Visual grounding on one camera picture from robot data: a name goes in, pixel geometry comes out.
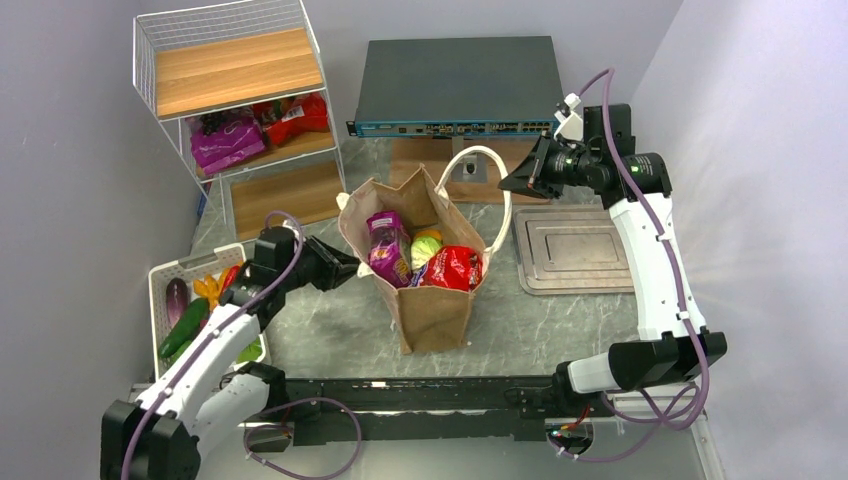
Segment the orange fruit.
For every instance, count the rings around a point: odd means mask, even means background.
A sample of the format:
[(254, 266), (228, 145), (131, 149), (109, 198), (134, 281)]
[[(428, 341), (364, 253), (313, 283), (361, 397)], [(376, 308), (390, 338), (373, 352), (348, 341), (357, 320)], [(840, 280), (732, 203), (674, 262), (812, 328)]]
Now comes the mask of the orange fruit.
[(435, 239), (438, 242), (441, 242), (443, 239), (442, 234), (438, 229), (421, 230), (415, 234), (414, 239), (418, 240), (419, 238), (425, 237)]

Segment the red candy bag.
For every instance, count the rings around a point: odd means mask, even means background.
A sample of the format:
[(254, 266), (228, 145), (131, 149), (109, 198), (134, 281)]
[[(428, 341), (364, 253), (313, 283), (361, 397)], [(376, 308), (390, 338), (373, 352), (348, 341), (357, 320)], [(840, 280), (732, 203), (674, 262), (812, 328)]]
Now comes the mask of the red candy bag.
[(415, 274), (412, 285), (471, 292), (483, 280), (480, 255), (465, 246), (443, 246)]

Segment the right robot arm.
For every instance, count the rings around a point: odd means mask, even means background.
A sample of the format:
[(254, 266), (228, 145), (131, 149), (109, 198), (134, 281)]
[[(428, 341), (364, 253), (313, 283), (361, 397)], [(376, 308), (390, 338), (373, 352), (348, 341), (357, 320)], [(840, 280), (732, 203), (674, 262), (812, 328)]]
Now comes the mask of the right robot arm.
[(561, 106), (525, 160), (499, 187), (555, 199), (567, 186), (588, 187), (602, 200), (622, 240), (637, 300), (636, 341), (612, 344), (593, 357), (564, 362), (553, 376), (551, 401), (574, 415), (590, 394), (683, 383), (708, 370), (727, 351), (723, 333), (710, 332), (692, 295), (673, 232), (672, 186), (663, 158), (637, 153), (628, 131), (606, 131), (606, 120), (628, 122), (626, 104), (587, 109)]

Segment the green cabbage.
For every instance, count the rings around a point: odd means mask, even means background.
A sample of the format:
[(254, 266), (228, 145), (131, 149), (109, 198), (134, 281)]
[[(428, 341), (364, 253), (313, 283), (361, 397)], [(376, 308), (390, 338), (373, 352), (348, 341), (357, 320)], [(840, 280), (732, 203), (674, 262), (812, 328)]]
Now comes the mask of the green cabbage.
[(442, 248), (442, 241), (430, 235), (418, 235), (410, 246), (411, 267), (419, 270)]

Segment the green lettuce toy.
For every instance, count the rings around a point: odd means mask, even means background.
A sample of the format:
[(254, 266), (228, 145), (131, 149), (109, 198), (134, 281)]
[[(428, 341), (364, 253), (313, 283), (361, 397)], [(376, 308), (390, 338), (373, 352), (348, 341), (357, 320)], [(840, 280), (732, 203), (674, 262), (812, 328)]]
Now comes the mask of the green lettuce toy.
[(237, 356), (237, 363), (258, 361), (264, 354), (264, 348), (260, 338), (257, 338), (245, 347)]

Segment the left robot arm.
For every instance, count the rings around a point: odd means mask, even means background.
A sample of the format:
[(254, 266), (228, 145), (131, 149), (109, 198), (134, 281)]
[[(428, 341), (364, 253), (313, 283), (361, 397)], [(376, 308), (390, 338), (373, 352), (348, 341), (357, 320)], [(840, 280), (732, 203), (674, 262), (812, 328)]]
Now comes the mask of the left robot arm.
[(208, 323), (175, 364), (135, 401), (117, 400), (101, 421), (103, 479), (194, 479), (202, 460), (246, 420), (272, 420), (297, 406), (284, 371), (250, 361), (219, 385), (237, 356), (264, 332), (289, 292), (329, 291), (359, 260), (302, 233), (265, 228)]

